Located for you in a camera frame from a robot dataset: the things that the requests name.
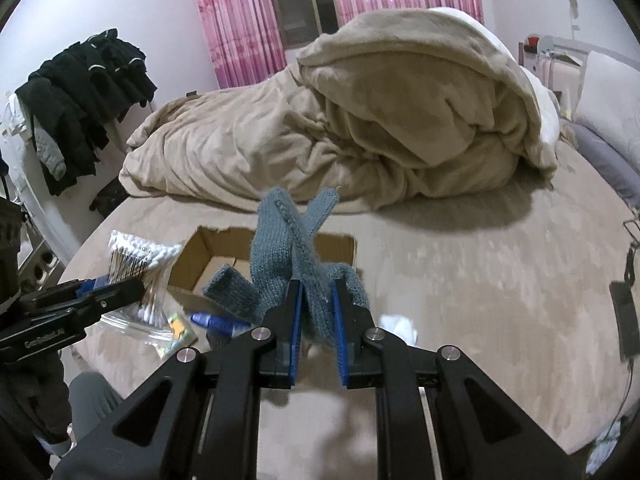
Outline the black smartphone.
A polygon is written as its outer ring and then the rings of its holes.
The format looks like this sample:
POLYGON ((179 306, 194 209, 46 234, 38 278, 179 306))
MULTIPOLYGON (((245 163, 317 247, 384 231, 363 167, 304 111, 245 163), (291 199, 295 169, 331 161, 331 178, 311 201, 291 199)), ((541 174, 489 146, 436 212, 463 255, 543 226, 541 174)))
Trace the black smartphone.
POLYGON ((620 359, 630 360, 639 355, 639 322, 630 286, 625 282, 614 281, 608 286, 612 298, 620 359))

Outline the white floral pillow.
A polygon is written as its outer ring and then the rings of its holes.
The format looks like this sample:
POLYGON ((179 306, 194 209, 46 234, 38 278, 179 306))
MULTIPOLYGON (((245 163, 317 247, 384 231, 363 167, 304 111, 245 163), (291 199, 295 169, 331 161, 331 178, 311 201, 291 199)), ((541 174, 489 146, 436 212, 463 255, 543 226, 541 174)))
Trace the white floral pillow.
POLYGON ((573 113, 576 124, 597 133, 635 170, 639 170, 639 91, 638 70, 591 51, 573 113))

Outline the beige bed sheet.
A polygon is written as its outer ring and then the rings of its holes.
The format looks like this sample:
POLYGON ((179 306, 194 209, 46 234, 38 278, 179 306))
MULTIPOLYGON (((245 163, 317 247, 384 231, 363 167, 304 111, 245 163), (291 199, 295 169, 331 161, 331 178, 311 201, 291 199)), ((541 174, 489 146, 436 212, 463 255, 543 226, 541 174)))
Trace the beige bed sheet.
POLYGON ((574 452, 639 397, 608 291, 630 211, 578 151, 556 154, 550 181, 521 166, 494 192, 332 214, 323 229, 355 240, 373 313, 410 318, 423 347, 461 348, 574 452))

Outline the pink curtain left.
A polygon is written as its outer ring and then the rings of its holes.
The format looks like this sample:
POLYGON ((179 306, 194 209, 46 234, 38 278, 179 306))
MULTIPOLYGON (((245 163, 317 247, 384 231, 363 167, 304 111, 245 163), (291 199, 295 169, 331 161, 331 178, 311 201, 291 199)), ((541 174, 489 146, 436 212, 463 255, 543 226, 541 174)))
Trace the pink curtain left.
POLYGON ((196 0, 220 88, 257 84, 283 70, 272 0, 196 0))

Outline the grey knit gloves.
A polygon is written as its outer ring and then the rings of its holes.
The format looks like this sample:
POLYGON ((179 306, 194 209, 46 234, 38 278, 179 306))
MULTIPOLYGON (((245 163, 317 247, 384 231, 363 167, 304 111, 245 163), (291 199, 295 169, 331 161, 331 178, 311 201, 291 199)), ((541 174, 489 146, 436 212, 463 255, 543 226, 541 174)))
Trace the grey knit gloves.
POLYGON ((288 283, 304 285, 308 308, 302 314, 305 336, 316 344, 336 345, 332 307, 335 280, 344 280, 352 300, 369 307, 356 271, 346 263, 320 260, 314 237, 337 205, 334 188, 322 190, 302 214, 283 188, 273 188, 258 206, 255 235, 250 244, 250 278, 225 264, 204 287, 204 296, 247 323, 258 325, 268 310, 279 307, 288 283))

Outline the green white tissue pack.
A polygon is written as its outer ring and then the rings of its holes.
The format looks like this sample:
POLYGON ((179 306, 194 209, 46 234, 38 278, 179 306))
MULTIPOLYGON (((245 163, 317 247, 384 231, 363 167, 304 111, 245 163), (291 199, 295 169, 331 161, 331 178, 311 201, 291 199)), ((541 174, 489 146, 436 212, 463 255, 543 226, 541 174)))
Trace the green white tissue pack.
POLYGON ((168 318, 168 326, 171 330, 171 337, 163 348, 163 358, 168 358, 168 356, 183 348, 190 347, 198 341, 198 335, 192 330, 190 322, 182 314, 172 314, 168 318))

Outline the beige plush blanket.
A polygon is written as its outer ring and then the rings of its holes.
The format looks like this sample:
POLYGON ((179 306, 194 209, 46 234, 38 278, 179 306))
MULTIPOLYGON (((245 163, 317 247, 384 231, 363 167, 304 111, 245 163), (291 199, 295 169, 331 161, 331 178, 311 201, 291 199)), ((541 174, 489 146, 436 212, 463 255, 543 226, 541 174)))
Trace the beige plush blanket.
POLYGON ((556 168, 553 96, 506 46, 453 8, 359 14, 258 84, 184 96, 129 137, 119 180, 255 211, 335 188, 345 214, 506 185, 521 162, 556 168))

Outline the open cardboard box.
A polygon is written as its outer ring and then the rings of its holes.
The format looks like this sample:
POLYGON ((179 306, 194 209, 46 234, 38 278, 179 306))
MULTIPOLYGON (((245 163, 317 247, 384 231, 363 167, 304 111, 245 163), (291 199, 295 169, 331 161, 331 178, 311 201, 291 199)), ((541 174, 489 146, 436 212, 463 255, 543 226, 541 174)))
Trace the open cardboard box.
MULTIPOLYGON (((243 278, 250 279, 250 244, 255 231, 247 228, 209 229, 199 226, 186 241, 171 269, 168 292, 186 312, 224 314, 203 289, 224 264, 230 264, 243 278)), ((320 233, 314 249, 323 262, 356 261, 356 240, 346 234, 320 233)))

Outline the grey purple pillow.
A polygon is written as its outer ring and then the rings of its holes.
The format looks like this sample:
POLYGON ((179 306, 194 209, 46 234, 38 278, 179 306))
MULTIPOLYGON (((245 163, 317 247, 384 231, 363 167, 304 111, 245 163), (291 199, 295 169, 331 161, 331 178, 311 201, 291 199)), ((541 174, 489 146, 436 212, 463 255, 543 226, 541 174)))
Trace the grey purple pillow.
POLYGON ((630 207, 639 209, 639 174, 621 154, 590 129, 568 122, 573 131, 576 150, 590 163, 610 187, 630 207))

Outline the black clothes pile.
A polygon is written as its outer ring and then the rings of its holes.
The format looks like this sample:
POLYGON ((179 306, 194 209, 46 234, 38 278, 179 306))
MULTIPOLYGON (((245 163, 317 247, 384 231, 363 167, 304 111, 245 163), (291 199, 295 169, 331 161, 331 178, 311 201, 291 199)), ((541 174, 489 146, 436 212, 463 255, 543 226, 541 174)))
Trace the black clothes pile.
POLYGON ((145 60, 142 50, 109 28, 43 62, 16 89, 27 123, 40 125, 62 155, 59 177, 42 170, 51 195, 95 174, 96 152, 110 142, 105 126, 123 120, 134 105, 154 99, 157 86, 145 60))

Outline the white towel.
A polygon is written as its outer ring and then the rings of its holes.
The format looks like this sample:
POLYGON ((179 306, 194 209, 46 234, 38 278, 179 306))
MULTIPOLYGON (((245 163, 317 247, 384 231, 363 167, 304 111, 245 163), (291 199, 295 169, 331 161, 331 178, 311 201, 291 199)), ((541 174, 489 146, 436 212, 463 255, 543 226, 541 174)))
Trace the white towel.
POLYGON ((408 346, 415 347, 418 343, 418 331, 410 318, 402 315, 384 314, 378 319, 378 326, 386 332, 394 334, 408 346))

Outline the cotton swabs plastic bag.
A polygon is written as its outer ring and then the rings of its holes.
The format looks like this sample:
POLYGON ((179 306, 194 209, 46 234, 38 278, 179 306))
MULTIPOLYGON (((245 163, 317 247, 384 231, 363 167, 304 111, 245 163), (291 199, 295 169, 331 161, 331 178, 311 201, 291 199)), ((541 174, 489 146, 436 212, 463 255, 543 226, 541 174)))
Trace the cotton swabs plastic bag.
POLYGON ((107 284, 137 278, 144 287, 140 300, 102 316, 112 330, 146 344, 169 347, 174 339, 164 300, 172 266, 181 244, 165 245, 113 230, 107 243, 107 284))

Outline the white headboard shelf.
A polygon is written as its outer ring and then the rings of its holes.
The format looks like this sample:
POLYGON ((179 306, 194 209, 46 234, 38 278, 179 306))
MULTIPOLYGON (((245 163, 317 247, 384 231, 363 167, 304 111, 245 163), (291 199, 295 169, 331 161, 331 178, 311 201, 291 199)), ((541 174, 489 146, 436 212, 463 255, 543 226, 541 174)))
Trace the white headboard shelf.
POLYGON ((565 118, 577 106, 588 53, 579 42, 549 35, 528 36, 518 44, 518 62, 555 95, 565 118))

